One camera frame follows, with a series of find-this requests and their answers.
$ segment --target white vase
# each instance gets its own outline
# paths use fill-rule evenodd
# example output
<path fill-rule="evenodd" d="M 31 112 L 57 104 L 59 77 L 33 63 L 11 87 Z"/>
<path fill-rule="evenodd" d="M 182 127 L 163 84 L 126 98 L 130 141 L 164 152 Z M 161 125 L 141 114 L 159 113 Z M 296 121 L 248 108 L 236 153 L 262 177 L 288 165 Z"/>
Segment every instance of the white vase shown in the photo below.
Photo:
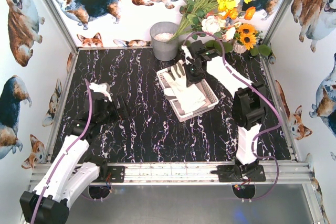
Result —
<path fill-rule="evenodd" d="M 236 52 L 237 54 L 242 54 L 243 52 L 246 52 L 246 47 L 244 45 L 234 43 L 233 44 L 233 51 Z"/>

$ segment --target white basket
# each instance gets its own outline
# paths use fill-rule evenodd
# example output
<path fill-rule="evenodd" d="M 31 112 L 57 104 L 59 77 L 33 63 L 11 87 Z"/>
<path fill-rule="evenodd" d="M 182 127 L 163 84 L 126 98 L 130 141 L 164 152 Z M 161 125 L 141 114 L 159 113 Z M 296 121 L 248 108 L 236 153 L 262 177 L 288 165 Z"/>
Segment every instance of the white basket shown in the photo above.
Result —
<path fill-rule="evenodd" d="M 169 69 L 170 68 L 165 68 L 165 69 L 162 69 L 162 70 L 160 70 L 160 71 L 158 71 L 156 73 L 156 75 L 159 78 L 159 83 L 160 83 L 162 89 L 166 89 L 166 88 L 170 87 L 168 85 L 168 83 L 166 82 L 166 80 L 164 79 L 163 75 L 162 75 L 162 73 L 168 72 Z M 203 90 L 205 92 L 206 97 L 210 100 L 210 103 L 211 103 L 210 105 L 208 105 L 208 106 L 202 106 L 198 110 L 195 110 L 195 111 L 190 112 L 188 114 L 180 115 L 179 112 L 178 112 L 178 110 L 177 110 L 177 108 L 176 108 L 176 106 L 175 106 L 175 104 L 174 104 L 174 102 L 178 102 L 177 99 L 169 101 L 170 105 L 172 106 L 172 108 L 173 108 L 173 110 L 174 110 L 174 112 L 175 112 L 175 114 L 176 114 L 176 116 L 177 116 L 177 118 L 178 118 L 178 120 L 180 122 L 184 122 L 184 121 L 186 121 L 186 120 L 188 120 L 190 118 L 193 118 L 193 117 L 195 117 L 197 115 L 201 115 L 204 112 L 207 112 L 209 110 L 212 110 L 215 107 L 215 105 L 218 104 L 218 98 L 215 95 L 215 93 L 212 91 L 212 89 L 210 88 L 210 86 L 206 82 L 206 80 L 203 79 L 200 82 L 200 84 L 202 85 L 202 88 L 203 88 Z"/>

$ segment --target black marble surface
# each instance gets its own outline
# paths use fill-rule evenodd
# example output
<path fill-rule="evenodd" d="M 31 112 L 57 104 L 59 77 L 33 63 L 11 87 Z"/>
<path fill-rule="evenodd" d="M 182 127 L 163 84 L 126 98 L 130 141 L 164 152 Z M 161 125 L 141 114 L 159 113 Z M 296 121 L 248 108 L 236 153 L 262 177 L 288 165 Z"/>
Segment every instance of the black marble surface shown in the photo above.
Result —
<path fill-rule="evenodd" d="M 131 110 L 128 120 L 110 123 L 89 152 L 116 163 L 229 161 L 237 151 L 238 128 L 231 118 L 233 97 L 211 75 L 206 80 L 219 98 L 211 111 L 183 123 L 177 120 L 156 77 L 160 69 L 173 65 L 156 60 L 152 49 L 110 49 L 80 51 L 52 155 L 57 156 L 65 130 L 83 109 L 87 95 L 84 79 L 111 85 L 112 98 L 123 95 Z M 226 55 L 227 61 L 243 76 L 266 82 L 258 59 L 248 55 Z M 268 99 L 272 100 L 267 89 Z M 272 112 L 261 130 L 276 125 Z M 264 134 L 258 141 L 259 155 L 290 159 L 282 130 Z"/>

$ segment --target gray bucket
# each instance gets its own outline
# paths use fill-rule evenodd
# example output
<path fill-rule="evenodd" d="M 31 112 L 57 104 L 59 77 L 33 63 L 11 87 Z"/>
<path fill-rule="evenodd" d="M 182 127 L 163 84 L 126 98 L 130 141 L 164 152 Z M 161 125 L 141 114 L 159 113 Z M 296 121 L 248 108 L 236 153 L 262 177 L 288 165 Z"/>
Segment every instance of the gray bucket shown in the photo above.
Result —
<path fill-rule="evenodd" d="M 156 59 L 170 61 L 176 57 L 179 38 L 172 41 L 162 42 L 154 39 L 154 37 L 161 33 L 175 34 L 177 29 L 178 25 L 172 22 L 158 22 L 151 27 L 150 35 Z"/>

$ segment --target sunflower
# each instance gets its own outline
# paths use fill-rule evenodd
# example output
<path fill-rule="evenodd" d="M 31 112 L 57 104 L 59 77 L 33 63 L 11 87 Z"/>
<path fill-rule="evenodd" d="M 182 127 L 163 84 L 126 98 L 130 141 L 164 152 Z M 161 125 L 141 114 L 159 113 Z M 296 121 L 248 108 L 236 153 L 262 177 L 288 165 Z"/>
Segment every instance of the sunflower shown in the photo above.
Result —
<path fill-rule="evenodd" d="M 253 34 L 256 32 L 256 28 L 251 24 L 244 23 L 238 28 L 238 32 L 240 34 Z"/>
<path fill-rule="evenodd" d="M 253 34 L 240 34 L 240 42 L 246 47 L 247 50 L 253 48 L 253 45 L 257 43 L 257 39 Z"/>

